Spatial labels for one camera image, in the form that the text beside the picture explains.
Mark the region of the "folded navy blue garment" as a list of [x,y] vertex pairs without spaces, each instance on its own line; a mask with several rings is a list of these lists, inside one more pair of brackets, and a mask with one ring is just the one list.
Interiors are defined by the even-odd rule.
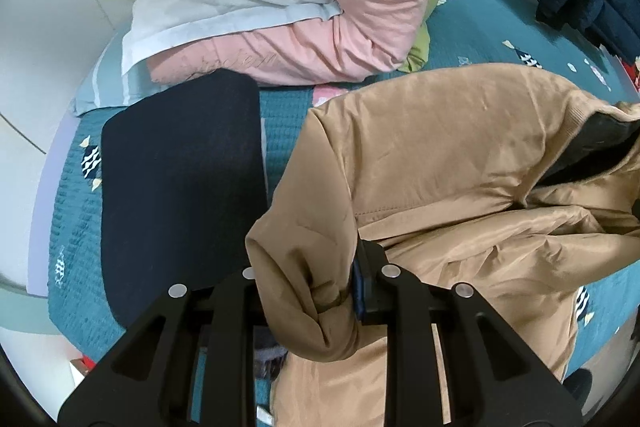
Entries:
[[267,210],[252,78],[217,70],[145,98],[104,124],[100,151],[102,277],[120,326],[172,285],[247,267],[245,236]]

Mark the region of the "red fabric item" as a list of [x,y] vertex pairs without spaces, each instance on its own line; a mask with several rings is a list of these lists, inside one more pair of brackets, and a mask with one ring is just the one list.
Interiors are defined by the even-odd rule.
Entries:
[[85,355],[83,355],[79,359],[73,359],[72,363],[73,366],[75,366],[76,369],[78,369],[78,371],[83,374],[90,372],[91,369],[96,366],[96,363],[94,363]]

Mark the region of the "light blue striped pillow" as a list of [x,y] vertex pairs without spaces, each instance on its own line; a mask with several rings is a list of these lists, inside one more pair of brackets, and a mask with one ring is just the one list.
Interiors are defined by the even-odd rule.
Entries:
[[151,80],[144,63],[122,74],[122,38],[128,30],[128,25],[118,28],[78,88],[70,106],[76,117],[100,108],[127,107],[167,89]]

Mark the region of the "teal patterned bedspread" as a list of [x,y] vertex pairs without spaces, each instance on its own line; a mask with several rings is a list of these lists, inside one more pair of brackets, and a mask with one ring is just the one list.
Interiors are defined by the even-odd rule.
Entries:
[[[427,68],[503,62],[539,62],[576,86],[609,102],[639,95],[620,62],[568,28],[554,31],[534,19],[525,0],[448,0],[430,18],[433,37]],[[265,88],[259,95],[264,122],[268,186],[273,188],[291,155],[307,110],[344,92],[336,84]],[[125,107],[95,109],[76,118],[56,191],[49,251],[49,314],[71,343],[91,360],[105,355],[122,335],[107,304],[100,259],[100,170],[85,172],[102,127]],[[578,334],[567,370],[574,373],[596,355],[637,311],[639,267],[589,284],[578,294]]]

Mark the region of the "tan beige jacket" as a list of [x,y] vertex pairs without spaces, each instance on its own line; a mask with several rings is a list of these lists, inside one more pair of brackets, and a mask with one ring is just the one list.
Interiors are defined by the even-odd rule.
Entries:
[[311,109],[246,239],[288,349],[277,424],[382,424],[385,331],[348,290],[359,239],[424,283],[476,287],[563,377],[578,289],[639,258],[638,197],[638,106],[543,69],[436,69]]

